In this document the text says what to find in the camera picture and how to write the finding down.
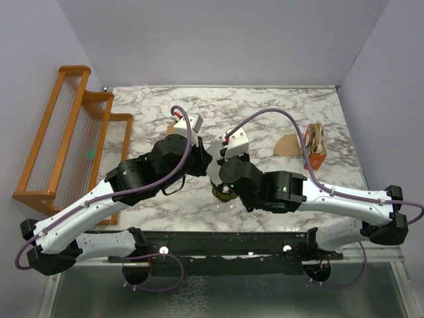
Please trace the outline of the dark green glass dripper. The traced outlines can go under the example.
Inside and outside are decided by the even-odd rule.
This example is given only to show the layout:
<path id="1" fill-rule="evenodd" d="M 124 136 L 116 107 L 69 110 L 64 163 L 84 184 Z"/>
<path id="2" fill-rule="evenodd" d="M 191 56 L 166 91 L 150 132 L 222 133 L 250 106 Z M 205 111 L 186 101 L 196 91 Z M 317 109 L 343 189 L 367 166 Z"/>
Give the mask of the dark green glass dripper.
<path id="1" fill-rule="evenodd" d="M 227 185 L 213 185 L 212 194 L 220 202 L 226 203 L 231 200 L 234 200 L 238 197 L 237 194 L 233 193 Z"/>

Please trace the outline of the clear glass dripper cone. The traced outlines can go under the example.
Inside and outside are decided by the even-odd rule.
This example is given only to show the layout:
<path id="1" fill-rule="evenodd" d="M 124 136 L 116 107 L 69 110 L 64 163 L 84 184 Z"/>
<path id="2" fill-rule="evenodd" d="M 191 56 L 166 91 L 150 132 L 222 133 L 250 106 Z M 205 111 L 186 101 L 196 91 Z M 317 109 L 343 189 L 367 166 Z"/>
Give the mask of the clear glass dripper cone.
<path id="1" fill-rule="evenodd" d="M 220 202 L 216 205 L 217 212 L 220 213 L 234 213 L 238 211 L 238 205 L 237 202 Z"/>

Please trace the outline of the white paper coffee filter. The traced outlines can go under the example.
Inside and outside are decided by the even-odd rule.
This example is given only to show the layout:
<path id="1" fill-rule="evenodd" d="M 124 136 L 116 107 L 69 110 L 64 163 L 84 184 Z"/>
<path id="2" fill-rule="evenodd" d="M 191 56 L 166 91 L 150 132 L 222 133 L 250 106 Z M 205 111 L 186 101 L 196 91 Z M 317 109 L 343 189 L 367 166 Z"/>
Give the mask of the white paper coffee filter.
<path id="1" fill-rule="evenodd" d="M 212 161 L 209 163 L 206 172 L 207 176 L 215 186 L 222 184 L 219 177 L 219 170 L 221 169 L 221 165 L 219 163 L 225 159 L 225 151 L 226 148 L 223 146 L 221 141 L 213 142 L 206 149 L 206 152 L 212 157 Z"/>

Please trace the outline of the orange coffee filter box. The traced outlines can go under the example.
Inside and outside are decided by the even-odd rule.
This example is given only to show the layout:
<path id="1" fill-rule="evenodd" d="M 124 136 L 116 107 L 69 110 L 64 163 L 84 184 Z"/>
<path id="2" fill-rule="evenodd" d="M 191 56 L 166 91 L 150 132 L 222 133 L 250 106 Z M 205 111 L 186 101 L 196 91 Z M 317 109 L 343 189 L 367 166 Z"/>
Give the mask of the orange coffee filter box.
<path id="1" fill-rule="evenodd" d="M 303 141 L 312 170 L 318 170 L 327 157 L 324 126 L 320 122 L 308 124 Z"/>

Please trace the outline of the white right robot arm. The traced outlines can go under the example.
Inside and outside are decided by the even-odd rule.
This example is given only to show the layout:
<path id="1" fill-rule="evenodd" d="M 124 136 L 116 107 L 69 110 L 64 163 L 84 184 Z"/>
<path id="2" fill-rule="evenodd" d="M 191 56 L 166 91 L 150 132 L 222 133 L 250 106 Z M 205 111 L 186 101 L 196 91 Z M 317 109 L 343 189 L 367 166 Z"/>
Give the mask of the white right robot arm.
<path id="1" fill-rule="evenodd" d="M 390 190 L 350 189 L 346 197 L 332 187 L 326 192 L 310 178 L 287 171 L 261 172 L 253 163 L 234 157 L 219 159 L 218 176 L 240 198 L 247 211 L 271 213 L 318 211 L 342 216 L 340 223 L 312 228 L 304 251 L 319 259 L 341 246 L 368 240 L 383 246 L 400 245 L 408 234 L 407 218 L 391 202 Z"/>

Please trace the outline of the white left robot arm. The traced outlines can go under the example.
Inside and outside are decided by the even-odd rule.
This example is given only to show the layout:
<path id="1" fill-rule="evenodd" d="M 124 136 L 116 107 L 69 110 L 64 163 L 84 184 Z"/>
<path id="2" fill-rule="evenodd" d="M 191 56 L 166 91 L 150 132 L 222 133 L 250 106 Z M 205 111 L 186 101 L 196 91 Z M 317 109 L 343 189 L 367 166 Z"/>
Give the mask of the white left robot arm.
<path id="1" fill-rule="evenodd" d="M 88 231 L 186 176 L 206 176 L 211 161 L 202 142 L 191 145 L 178 134 L 159 140 L 149 153 L 123 160 L 85 196 L 56 215 L 43 221 L 23 221 L 21 233 L 26 244 L 20 252 L 26 254 L 28 266 L 22 266 L 19 258 L 15 266 L 51 276 L 90 258 L 142 260 L 150 249 L 141 229 L 97 234 Z"/>

